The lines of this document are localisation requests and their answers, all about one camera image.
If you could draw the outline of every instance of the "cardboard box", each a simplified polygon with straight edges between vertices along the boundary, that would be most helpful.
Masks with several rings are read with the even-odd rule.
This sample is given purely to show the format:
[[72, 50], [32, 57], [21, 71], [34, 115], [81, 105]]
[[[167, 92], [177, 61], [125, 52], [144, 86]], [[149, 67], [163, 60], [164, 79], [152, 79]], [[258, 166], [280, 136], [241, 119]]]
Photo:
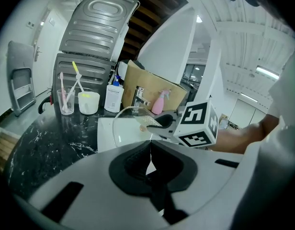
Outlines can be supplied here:
[[167, 81], [146, 70], [142, 70], [130, 60], [127, 65], [123, 84], [123, 107], [132, 105], [137, 86], [145, 89], [143, 92], [143, 98], [151, 102], [149, 106], [144, 106], [148, 110], [152, 109], [154, 102], [159, 98], [159, 91], [171, 90], [169, 100], [165, 97], [164, 111], [176, 110], [187, 94], [187, 91], [180, 85]]

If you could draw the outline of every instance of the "glass cup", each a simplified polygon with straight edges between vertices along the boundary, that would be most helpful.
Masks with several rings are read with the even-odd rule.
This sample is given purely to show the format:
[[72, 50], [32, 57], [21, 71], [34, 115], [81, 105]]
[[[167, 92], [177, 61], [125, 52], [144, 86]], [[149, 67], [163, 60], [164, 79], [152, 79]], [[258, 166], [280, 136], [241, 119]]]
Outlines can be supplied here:
[[61, 90], [57, 90], [59, 107], [62, 115], [70, 115], [74, 112], [75, 90], [72, 92], [71, 88], [66, 88], [64, 90], [64, 93], [62, 93]]

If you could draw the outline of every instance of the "soap bottle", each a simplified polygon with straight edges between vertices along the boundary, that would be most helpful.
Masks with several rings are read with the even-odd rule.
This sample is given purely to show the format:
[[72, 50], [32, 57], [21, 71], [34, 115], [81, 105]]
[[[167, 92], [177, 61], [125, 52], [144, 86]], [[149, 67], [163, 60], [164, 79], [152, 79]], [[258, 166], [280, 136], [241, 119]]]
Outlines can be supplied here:
[[152, 113], [154, 113], [156, 115], [162, 113], [163, 106], [165, 104], [164, 97], [166, 95], [167, 98], [169, 99], [170, 90], [163, 90], [160, 92], [161, 92], [160, 97], [155, 101], [153, 108], [152, 108]]
[[119, 87], [119, 78], [116, 76], [116, 80], [112, 85], [107, 85], [106, 99], [105, 99], [105, 109], [112, 113], [118, 113], [120, 111], [121, 99], [124, 89]]

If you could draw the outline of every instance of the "toothbrush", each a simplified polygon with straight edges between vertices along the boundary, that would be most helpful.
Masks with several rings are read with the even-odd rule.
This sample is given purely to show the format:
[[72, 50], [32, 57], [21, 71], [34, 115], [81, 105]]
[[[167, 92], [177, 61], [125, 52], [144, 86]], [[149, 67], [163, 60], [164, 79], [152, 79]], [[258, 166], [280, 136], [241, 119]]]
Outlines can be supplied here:
[[61, 80], [61, 94], [62, 94], [63, 109], [67, 109], [66, 91], [63, 87], [63, 72], [60, 73], [60, 80]]
[[79, 84], [80, 90], [81, 90], [82, 92], [85, 92], [84, 89], [83, 89], [83, 87], [82, 87], [82, 85], [81, 85], [81, 83], [80, 83], [81, 75], [80, 75], [80, 73], [79, 73], [79, 70], [77, 69], [77, 66], [76, 66], [76, 64], [75, 64], [74, 61], [72, 61], [72, 64], [73, 64], [74, 70], [75, 70], [75, 72], [76, 72], [76, 79], [77, 79], [77, 82], [78, 82], [78, 84]]

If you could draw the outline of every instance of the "ceiling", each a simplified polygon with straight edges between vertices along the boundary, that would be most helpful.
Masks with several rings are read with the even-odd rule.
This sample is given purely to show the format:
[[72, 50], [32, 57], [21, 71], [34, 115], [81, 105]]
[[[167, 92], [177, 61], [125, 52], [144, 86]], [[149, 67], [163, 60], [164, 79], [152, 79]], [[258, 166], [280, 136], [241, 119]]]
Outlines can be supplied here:
[[[295, 48], [295, 33], [273, 19], [263, 7], [245, 0], [201, 0], [220, 36], [224, 86], [235, 94], [244, 93], [267, 110], [272, 102], [268, 90], [275, 83], [256, 71], [262, 66], [280, 74]], [[204, 21], [195, 31], [196, 43], [204, 41]]]
[[[71, 13], [82, 0], [64, 0], [65, 10]], [[139, 0], [140, 6], [128, 23], [129, 30], [125, 37], [119, 60], [135, 59], [144, 43], [186, 0]]]

